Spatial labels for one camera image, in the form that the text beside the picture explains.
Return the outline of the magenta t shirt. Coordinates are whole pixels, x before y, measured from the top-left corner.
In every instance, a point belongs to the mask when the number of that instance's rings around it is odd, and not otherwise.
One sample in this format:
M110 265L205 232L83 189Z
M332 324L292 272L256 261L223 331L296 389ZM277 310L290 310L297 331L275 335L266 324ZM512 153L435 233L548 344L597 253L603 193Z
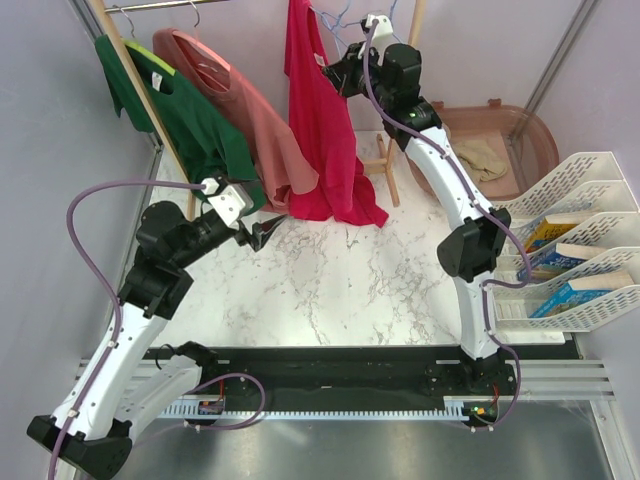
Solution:
M290 214L301 220L330 218L356 226L383 227L388 213L376 203L364 175L346 100L322 68L328 58L309 1L288 4L284 73L289 79L289 126L318 173L317 186L290 197Z

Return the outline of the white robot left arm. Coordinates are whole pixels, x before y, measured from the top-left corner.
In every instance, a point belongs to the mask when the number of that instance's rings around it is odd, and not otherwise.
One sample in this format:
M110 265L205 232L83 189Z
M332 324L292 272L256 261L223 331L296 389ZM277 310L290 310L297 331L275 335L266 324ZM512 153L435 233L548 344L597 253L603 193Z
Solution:
M125 392L193 284L187 267L229 240L259 251L284 219L230 228L213 210L189 221L173 202L149 206L136 232L134 264L101 343L69 396L52 414L34 417L28 436L49 450L54 462L94 479L113 478L163 410L185 394L208 393L218 385L215 352L187 342L150 379Z

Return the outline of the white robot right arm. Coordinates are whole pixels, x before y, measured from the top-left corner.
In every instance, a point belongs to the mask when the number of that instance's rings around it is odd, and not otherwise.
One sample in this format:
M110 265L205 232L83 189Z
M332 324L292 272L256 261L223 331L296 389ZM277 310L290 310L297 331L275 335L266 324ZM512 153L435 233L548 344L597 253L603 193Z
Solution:
M499 347L491 339L489 306L482 286L493 279L511 217L477 189L455 156L442 121L421 95L421 54L395 43L378 52L364 43L323 69L338 94L365 96L379 111L389 137L418 168L444 208L449 235L437 247L438 261L452 277L461 317L462 351L472 360L458 368L467 392L483 392L494 381L486 362Z

